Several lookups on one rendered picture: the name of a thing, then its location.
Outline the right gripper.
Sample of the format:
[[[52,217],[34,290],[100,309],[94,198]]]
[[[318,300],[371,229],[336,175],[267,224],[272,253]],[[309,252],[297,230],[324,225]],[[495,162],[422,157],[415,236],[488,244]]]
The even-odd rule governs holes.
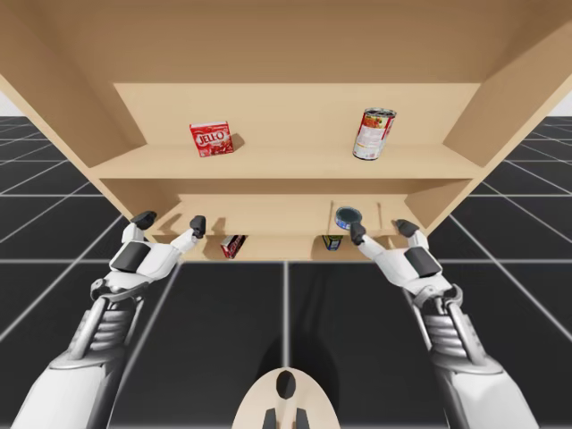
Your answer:
[[[393,221],[399,234],[405,237],[410,248],[387,249],[366,233],[360,222],[350,225],[351,241],[368,259],[373,259],[386,279],[410,293],[421,293],[427,287],[435,293],[446,291],[442,267],[427,250],[427,237],[419,227],[405,219]]]

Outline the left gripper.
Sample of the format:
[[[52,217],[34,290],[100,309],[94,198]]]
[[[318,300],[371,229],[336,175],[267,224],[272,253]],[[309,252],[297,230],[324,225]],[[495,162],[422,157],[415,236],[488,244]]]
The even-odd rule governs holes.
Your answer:
[[[122,247],[109,263],[109,287],[135,287],[167,277],[181,255],[192,250],[206,233],[206,218],[194,216],[189,228],[170,244],[145,242],[145,231],[155,222],[157,213],[145,211],[134,216],[122,232]]]

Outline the blue flat can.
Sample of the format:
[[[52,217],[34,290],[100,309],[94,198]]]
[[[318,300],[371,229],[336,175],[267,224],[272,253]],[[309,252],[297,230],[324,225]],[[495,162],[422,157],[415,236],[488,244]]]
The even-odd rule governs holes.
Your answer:
[[[349,231],[351,224],[361,223],[362,214],[354,207],[341,206],[336,210],[334,221],[339,228]]]

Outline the red and white can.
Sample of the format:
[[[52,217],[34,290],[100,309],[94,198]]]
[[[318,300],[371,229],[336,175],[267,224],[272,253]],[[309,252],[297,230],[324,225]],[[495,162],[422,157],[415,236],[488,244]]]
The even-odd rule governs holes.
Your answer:
[[[367,108],[357,132],[352,150],[354,157],[374,161],[379,158],[397,113],[391,109]]]

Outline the pale wooden shelf unit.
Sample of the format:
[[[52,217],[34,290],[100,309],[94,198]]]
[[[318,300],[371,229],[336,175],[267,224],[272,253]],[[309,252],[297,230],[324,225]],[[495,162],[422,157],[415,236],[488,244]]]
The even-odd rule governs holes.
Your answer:
[[[0,91],[152,241],[204,215],[191,260],[356,259],[341,206],[431,232],[571,90],[572,0],[0,0]],[[208,122],[233,153],[199,156]]]

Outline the red and white carton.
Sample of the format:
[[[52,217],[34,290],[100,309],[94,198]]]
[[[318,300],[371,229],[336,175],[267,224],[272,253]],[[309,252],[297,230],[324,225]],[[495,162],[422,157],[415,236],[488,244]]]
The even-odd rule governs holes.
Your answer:
[[[226,258],[233,259],[236,257],[244,242],[246,235],[229,235],[221,242],[221,249]]]

